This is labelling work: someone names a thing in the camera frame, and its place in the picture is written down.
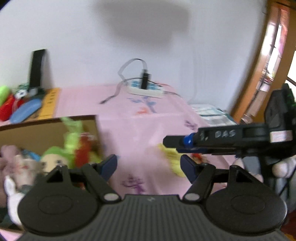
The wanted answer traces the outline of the gloved hand on gripper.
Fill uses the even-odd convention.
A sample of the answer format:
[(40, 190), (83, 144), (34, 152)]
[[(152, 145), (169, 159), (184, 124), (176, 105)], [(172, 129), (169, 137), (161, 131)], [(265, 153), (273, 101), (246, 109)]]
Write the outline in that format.
[[(233, 165), (240, 166), (241, 168), (245, 169), (245, 165), (241, 158), (235, 159)], [(293, 176), (295, 171), (295, 156), (284, 159), (276, 164), (273, 165), (271, 168), (272, 173), (276, 178), (290, 178)], [(254, 174), (249, 172), (253, 177), (263, 183), (264, 178), (262, 174)]]

